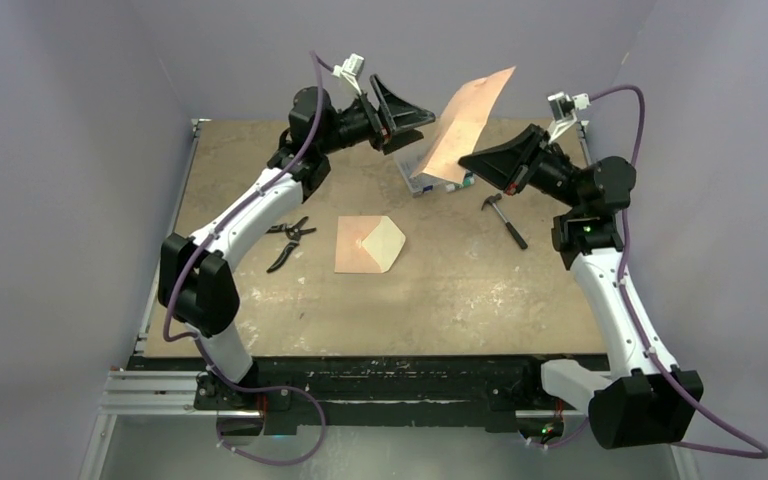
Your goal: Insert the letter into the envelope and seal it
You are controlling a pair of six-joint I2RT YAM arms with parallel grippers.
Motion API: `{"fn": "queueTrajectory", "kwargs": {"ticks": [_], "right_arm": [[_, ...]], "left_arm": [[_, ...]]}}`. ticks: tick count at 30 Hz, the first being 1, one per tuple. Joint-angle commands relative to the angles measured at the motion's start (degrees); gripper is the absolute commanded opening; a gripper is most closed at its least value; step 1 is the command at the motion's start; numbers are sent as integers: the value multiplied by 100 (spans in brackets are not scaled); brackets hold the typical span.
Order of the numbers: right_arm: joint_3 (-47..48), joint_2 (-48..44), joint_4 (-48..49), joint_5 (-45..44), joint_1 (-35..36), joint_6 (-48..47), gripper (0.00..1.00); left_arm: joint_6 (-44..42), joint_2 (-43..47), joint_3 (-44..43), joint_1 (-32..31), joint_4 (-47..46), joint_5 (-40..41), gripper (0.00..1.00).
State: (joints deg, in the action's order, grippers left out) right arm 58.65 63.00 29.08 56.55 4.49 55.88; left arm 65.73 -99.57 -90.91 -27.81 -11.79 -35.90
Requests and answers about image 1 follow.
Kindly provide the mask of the pink lined letter paper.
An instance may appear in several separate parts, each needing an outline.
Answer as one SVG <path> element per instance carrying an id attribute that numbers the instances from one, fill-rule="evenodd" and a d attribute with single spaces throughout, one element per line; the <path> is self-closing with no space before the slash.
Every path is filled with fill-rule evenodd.
<path id="1" fill-rule="evenodd" d="M 437 123 L 427 153 L 411 177 L 421 174 L 459 184 L 466 168 L 461 157 L 470 155 L 487 124 L 502 90 L 516 70 L 515 66 L 463 84 L 451 97 Z"/>

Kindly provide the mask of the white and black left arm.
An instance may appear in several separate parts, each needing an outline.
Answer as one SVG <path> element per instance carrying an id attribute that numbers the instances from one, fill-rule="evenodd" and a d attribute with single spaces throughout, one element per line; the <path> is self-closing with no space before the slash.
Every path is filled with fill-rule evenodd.
<path id="1" fill-rule="evenodd" d="M 276 151 L 253 185 L 218 217 L 193 233 L 170 234 L 162 243 L 157 300 L 164 323 L 178 321 L 196 344 L 219 395 L 232 408 L 252 405 L 260 386 L 257 364 L 237 333 L 241 304 L 233 272 L 278 220 L 305 203 L 331 171 L 329 154 L 367 142 L 391 154 L 422 139 L 435 114 L 394 94 L 378 75 L 370 78 L 377 101 L 358 93 L 336 109 L 320 84 L 299 90 Z"/>

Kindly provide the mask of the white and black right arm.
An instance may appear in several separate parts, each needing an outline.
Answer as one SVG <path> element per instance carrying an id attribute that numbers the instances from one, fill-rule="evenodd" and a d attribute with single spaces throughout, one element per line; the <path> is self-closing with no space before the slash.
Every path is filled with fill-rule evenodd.
<path id="1" fill-rule="evenodd" d="M 544 129 L 530 125 L 458 164 L 506 195 L 530 186 L 569 208 L 553 220 L 552 244 L 597 321 L 610 373 L 548 360 L 522 379 L 524 399 L 544 407 L 558 398 L 581 411 L 605 449 L 681 441 L 704 386 L 661 345 L 623 263 L 616 216 L 629 207 L 636 184 L 631 163 L 609 156 L 578 167 Z"/>

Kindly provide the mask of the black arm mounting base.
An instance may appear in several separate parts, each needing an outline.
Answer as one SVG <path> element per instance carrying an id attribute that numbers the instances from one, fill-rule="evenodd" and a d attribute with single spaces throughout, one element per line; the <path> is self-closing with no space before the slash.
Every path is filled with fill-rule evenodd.
<path id="1" fill-rule="evenodd" d="M 267 435 L 300 426 L 473 427 L 491 433 L 570 417 L 539 385 L 546 355 L 261 356 L 250 392 L 238 392 L 192 357 L 132 356 L 128 372 L 191 374 L 199 413 L 252 415 Z"/>

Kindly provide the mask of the pink and cream envelope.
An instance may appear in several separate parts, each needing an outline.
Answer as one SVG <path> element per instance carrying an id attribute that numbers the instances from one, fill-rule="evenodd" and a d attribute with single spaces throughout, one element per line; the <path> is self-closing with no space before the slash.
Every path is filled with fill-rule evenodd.
<path id="1" fill-rule="evenodd" d="M 406 242 L 406 235 L 389 216 L 339 216 L 334 272 L 388 272 Z"/>

